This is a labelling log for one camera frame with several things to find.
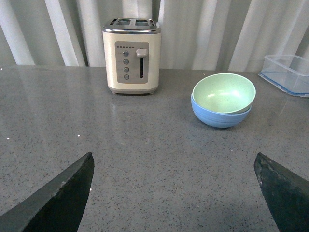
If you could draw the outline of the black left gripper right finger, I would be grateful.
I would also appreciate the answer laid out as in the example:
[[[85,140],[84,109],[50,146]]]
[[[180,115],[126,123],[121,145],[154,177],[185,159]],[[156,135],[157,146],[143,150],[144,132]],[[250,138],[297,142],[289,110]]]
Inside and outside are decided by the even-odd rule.
[[[258,153],[254,171],[268,209],[281,232],[309,230],[309,182]]]

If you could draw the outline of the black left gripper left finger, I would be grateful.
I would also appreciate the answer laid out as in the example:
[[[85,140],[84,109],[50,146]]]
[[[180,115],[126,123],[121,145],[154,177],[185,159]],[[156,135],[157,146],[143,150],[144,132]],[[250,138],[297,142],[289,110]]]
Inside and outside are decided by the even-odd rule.
[[[94,175],[86,153],[66,170],[0,217],[2,232],[76,232]]]

